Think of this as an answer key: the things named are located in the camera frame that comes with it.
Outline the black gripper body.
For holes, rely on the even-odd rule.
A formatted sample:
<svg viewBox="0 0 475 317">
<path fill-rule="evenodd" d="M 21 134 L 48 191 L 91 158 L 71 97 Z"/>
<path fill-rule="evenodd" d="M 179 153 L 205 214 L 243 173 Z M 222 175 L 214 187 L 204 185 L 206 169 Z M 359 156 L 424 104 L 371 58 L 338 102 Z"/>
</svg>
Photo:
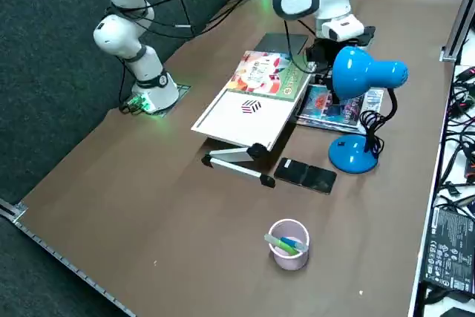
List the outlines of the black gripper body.
<svg viewBox="0 0 475 317">
<path fill-rule="evenodd" d="M 315 39 L 306 48 L 306 59 L 319 65 L 332 66 L 336 57 L 336 42 L 331 39 Z"/>
</svg>

